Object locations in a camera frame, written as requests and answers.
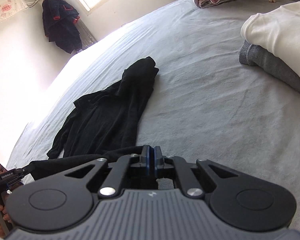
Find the black long-sleeve garment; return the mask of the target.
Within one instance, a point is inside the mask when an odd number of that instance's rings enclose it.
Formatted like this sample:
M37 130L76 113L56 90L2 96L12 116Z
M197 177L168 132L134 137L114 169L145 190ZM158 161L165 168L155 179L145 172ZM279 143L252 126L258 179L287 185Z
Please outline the black long-sleeve garment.
M142 147L136 145L138 123L158 71L151 57L140 59L123 72L120 81L77 99L54 138L48 159L31 162L33 179L97 158L112 163L123 155L141 154Z

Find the grey bed sheet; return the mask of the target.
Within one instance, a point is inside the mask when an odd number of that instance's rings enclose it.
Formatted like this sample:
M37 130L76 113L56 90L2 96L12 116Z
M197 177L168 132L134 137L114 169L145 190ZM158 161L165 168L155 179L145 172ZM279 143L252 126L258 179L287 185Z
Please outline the grey bed sheet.
M239 63L241 26L289 0L238 0L200 9L178 0L74 55L34 102L7 168L47 158L74 101L121 79L135 61L159 69L139 122L138 145L160 146L189 162L209 159L289 189L300 230L300 94Z

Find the dark hanging jacket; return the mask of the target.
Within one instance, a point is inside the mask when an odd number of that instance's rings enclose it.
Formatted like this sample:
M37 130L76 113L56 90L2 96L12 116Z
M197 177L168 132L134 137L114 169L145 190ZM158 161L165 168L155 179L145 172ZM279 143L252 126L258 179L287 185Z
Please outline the dark hanging jacket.
M80 33L76 27L79 12L64 0L44 0L43 28L49 42L71 54L82 50Z

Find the folded white garment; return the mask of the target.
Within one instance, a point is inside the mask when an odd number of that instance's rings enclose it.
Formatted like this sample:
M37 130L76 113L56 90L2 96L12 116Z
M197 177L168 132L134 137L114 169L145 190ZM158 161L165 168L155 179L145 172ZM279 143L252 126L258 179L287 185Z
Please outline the folded white garment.
M241 36L281 59L300 77L300 2L250 16Z

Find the white wall poster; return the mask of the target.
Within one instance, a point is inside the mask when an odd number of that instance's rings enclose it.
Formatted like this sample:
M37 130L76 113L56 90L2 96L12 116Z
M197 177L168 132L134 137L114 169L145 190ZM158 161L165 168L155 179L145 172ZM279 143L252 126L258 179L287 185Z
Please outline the white wall poster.
M0 22L27 8L24 0L0 0Z

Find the grey patterned curtain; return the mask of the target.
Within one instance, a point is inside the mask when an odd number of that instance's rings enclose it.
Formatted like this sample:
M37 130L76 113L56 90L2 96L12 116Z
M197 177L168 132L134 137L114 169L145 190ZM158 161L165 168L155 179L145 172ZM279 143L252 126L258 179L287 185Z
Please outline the grey patterned curtain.
M81 19L77 21L76 28L79 31L83 50L97 43L96 38L93 36L93 34L90 32L90 30L87 28L87 26L83 23Z

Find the folded grey sweater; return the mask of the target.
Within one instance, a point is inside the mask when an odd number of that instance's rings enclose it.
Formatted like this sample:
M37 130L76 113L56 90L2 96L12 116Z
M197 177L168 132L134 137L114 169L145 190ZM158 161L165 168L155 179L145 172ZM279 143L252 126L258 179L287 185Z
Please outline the folded grey sweater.
M245 40L239 51L239 62L248 66L260 67L267 74L281 80L300 93L300 77L281 59L261 46L250 44Z

